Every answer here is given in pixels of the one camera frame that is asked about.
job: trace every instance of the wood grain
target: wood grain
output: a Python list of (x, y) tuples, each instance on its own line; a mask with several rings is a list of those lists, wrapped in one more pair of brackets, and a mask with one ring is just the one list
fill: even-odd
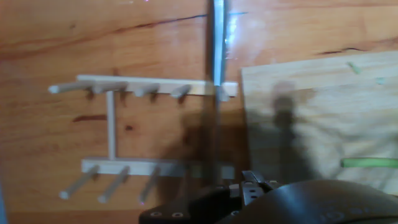
[(398, 52), (249, 67), (242, 76), (254, 170), (287, 183), (341, 179), (397, 193), (394, 169), (340, 161), (398, 156)]
[[(144, 207), (137, 195), (146, 177), (133, 177), (108, 204), (95, 198), (112, 177), (84, 186), (70, 201), (58, 191), (80, 175), (85, 156), (106, 155), (103, 95), (50, 95), (54, 83), (80, 73), (158, 78), (204, 77), (206, 1), (3, 0), (0, 2), (0, 169), (8, 212), (59, 223), (101, 222), (89, 211), (141, 210), (168, 201), (179, 180), (165, 180)], [(227, 80), (241, 67), (397, 49), (394, 0), (233, 0)], [(342, 52), (322, 54), (324, 52)], [(202, 98), (184, 104), (160, 96), (118, 100), (119, 155), (195, 158)], [(249, 166), (243, 98), (223, 107), (223, 160)], [(28, 212), (38, 212), (42, 217)]]

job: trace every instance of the wooden board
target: wooden board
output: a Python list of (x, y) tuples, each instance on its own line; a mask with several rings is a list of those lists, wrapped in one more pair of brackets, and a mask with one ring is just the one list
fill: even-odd
[(347, 157), (398, 157), (398, 52), (248, 67), (242, 76), (252, 169), (398, 192), (395, 169), (340, 167)]

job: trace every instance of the white plastic rod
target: white plastic rod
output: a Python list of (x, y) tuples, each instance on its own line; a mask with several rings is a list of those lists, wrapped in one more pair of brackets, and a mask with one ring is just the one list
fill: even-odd
[(73, 193), (77, 191), (83, 184), (90, 180), (91, 177), (98, 173), (100, 167), (98, 165), (93, 166), (87, 173), (84, 173), (75, 183), (69, 186), (67, 189), (60, 192), (60, 198), (69, 199)]
[(101, 196), (98, 197), (98, 201), (100, 203), (108, 202), (109, 198), (112, 196), (114, 191), (117, 189), (117, 187), (119, 187), (119, 185), (124, 181), (124, 179), (128, 175), (129, 170), (130, 170), (129, 166), (125, 166), (123, 168), (123, 170), (118, 174), (118, 176), (112, 182), (112, 184), (109, 185), (109, 187), (105, 190), (105, 192)]
[(181, 87), (176, 88), (173, 90), (170, 95), (176, 99), (179, 99), (183, 97), (184, 95), (188, 94), (189, 91), (191, 90), (192, 86), (191, 85), (183, 85)]
[(91, 88), (93, 86), (93, 82), (87, 82), (87, 81), (80, 81), (80, 82), (75, 82), (75, 83), (64, 83), (64, 84), (58, 84), (58, 85), (52, 85), (49, 87), (49, 92), (52, 94), (56, 93), (63, 93), (66, 91), (72, 91), (72, 90), (85, 90), (88, 88)]
[(93, 92), (96, 94), (104, 93), (106, 91), (120, 91), (127, 88), (127, 82), (114, 82), (114, 83), (103, 83), (96, 84), (93, 87)]
[(227, 92), (225, 91), (224, 87), (220, 86), (219, 90), (220, 90), (220, 100), (222, 102), (228, 102), (229, 96), (228, 96)]
[(148, 93), (155, 93), (159, 89), (160, 84), (159, 83), (153, 83), (150, 85), (146, 85), (143, 87), (140, 87), (134, 91), (134, 94), (138, 97), (143, 97), (144, 95)]
[(116, 114), (114, 105), (114, 91), (106, 92), (106, 111), (108, 120), (108, 157), (116, 158)]

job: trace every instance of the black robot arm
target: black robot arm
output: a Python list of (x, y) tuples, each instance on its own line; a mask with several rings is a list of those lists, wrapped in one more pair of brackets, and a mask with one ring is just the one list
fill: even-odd
[(282, 185), (244, 171), (236, 185), (206, 187), (144, 211), (140, 224), (398, 223), (398, 198), (366, 185), (311, 180)]

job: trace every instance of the screw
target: screw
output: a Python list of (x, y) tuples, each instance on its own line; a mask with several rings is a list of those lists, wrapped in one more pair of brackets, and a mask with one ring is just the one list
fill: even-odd
[(161, 216), (162, 214), (160, 212), (152, 212), (150, 215), (152, 217), (158, 217), (158, 216)]
[(174, 218), (181, 218), (181, 217), (183, 217), (184, 215), (181, 213), (181, 212), (175, 212), (175, 213), (173, 213), (173, 215), (172, 215)]

